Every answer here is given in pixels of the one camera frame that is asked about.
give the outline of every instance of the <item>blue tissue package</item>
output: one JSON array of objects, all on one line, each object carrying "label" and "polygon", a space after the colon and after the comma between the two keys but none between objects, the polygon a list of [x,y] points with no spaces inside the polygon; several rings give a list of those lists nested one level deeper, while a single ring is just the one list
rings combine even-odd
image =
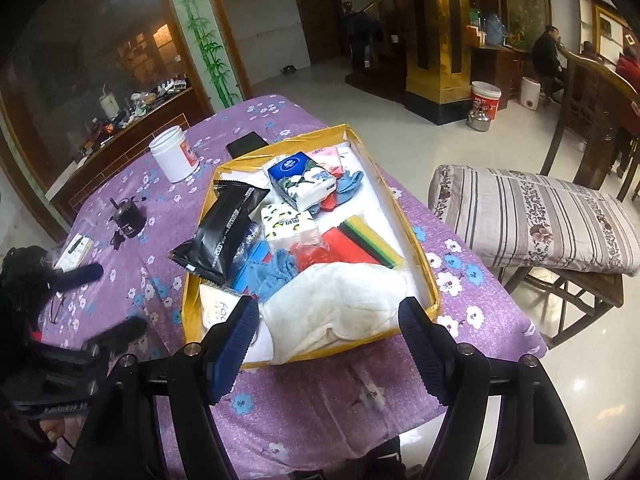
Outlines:
[{"label": "blue tissue package", "polygon": [[322,202],[336,187],[335,177],[302,152],[271,166],[268,173],[274,189],[300,212]]}]

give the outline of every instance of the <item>red plastic bag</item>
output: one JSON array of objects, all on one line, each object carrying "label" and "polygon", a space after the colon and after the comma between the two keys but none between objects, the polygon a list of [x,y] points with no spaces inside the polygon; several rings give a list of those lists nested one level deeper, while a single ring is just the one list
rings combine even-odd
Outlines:
[{"label": "red plastic bag", "polygon": [[302,272],[314,264],[332,264],[343,261],[329,247],[322,245],[295,244],[289,249],[289,253],[296,261],[298,272]]}]

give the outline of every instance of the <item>microphone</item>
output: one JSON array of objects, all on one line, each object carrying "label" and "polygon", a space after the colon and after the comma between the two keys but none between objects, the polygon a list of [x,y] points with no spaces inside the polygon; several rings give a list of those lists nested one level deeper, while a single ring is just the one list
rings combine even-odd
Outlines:
[{"label": "microphone", "polygon": [[49,282],[52,292],[66,292],[80,288],[86,283],[97,282],[104,274],[101,264],[88,264],[70,270],[69,272],[57,271]]}]

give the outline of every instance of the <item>tiled floor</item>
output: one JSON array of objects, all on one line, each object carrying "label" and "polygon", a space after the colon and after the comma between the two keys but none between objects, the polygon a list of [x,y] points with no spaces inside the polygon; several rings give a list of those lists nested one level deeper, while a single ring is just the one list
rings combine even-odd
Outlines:
[{"label": "tiled floor", "polygon": [[[329,125],[350,124],[373,158],[425,203],[431,175],[439,164],[540,170],[558,118],[555,105],[532,112],[512,101],[486,133],[475,132],[464,122],[438,127],[401,105],[346,85],[346,73],[345,63],[338,60],[260,83],[254,95],[279,93]],[[579,145],[577,139],[565,136],[552,176],[572,179],[582,156]],[[603,190],[616,194],[621,182],[609,176]],[[638,227],[640,200],[632,203],[627,198],[625,208]],[[640,278],[625,277],[624,283],[623,308],[610,311],[543,359],[574,425],[592,480],[609,475],[640,433],[640,359],[634,350],[640,330]],[[526,285],[516,290],[514,298],[542,332],[555,334],[558,298]],[[567,323],[571,323],[580,313],[571,306],[568,309]],[[492,400],[473,479],[486,476],[498,409],[499,401]],[[407,466],[424,462],[441,422],[442,418],[432,420],[401,436]]]}]

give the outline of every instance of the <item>paint bucket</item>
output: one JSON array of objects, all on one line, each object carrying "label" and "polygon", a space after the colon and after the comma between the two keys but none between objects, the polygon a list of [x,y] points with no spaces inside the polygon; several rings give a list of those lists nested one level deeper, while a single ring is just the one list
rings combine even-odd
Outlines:
[{"label": "paint bucket", "polygon": [[520,104],[529,110],[535,110],[538,108],[538,101],[540,101],[540,83],[523,77],[520,84]]},{"label": "paint bucket", "polygon": [[180,182],[198,169],[198,157],[191,151],[180,126],[162,132],[149,148],[169,182]]},{"label": "paint bucket", "polygon": [[491,120],[495,119],[501,96],[502,91],[497,86],[482,81],[473,81],[471,83],[471,100],[474,108],[487,107],[486,114]]}]

